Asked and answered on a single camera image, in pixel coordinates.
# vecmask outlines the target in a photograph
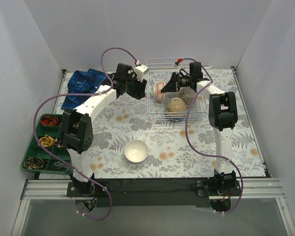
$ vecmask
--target gray wall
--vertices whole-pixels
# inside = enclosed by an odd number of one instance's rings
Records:
[[[265,162],[295,223],[295,0],[272,1],[237,68]]]
[[[237,65],[271,0],[25,0],[62,69],[99,69],[109,47],[141,61],[193,56],[216,67]],[[123,52],[105,65],[133,63]]]
[[[23,0],[0,0],[0,235],[10,235],[20,169],[37,106],[57,93],[61,70]],[[53,104],[44,107],[50,112]]]

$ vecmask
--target metal wire basket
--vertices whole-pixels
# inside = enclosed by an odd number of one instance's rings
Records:
[[[162,102],[156,101],[156,98],[152,95],[152,88],[159,82],[167,83],[172,76],[172,73],[177,71],[173,67],[173,62],[179,58],[148,58],[146,65],[149,67],[149,73],[147,75],[147,113],[149,115],[150,122],[162,123],[162,122],[174,122],[185,120],[187,112],[166,112],[167,103],[175,97],[178,97],[178,92],[167,92],[165,99]],[[182,68],[186,71],[189,70],[189,63],[181,63]],[[206,100],[202,95],[199,95],[195,104],[191,107],[188,122],[199,120],[200,115],[207,110]],[[184,122],[177,122],[177,124],[184,125]]]

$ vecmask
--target floral tablecloth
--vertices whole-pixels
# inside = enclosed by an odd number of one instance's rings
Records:
[[[225,91],[236,93],[238,122],[233,133],[233,161],[243,176],[265,176],[263,164],[252,134],[247,115],[230,69],[208,69],[214,84]],[[73,73],[64,79],[61,93]],[[64,97],[59,98],[56,113],[61,110]],[[198,150],[215,154],[215,138],[208,116],[188,125],[190,141]],[[95,178],[149,178],[149,177],[211,177],[215,159],[196,154],[185,137],[184,122],[150,122],[147,100],[121,96],[104,109],[93,123],[94,140],[90,164]],[[146,142],[147,159],[140,164],[130,163],[124,156],[125,145],[133,139]],[[40,179],[68,178],[68,176],[41,174]]]

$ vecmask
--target gray floor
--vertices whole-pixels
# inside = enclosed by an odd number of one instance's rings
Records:
[[[106,208],[93,211],[102,216]],[[275,199],[243,199],[222,217],[193,206],[114,207],[103,222],[77,214],[72,200],[31,200],[23,236],[285,236]]]

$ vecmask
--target blue cloth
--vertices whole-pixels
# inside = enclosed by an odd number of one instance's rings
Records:
[[[89,69],[87,72],[75,71],[68,82],[68,93],[95,93],[105,80],[104,72]],[[76,108],[83,104],[89,96],[66,96],[61,109]]]

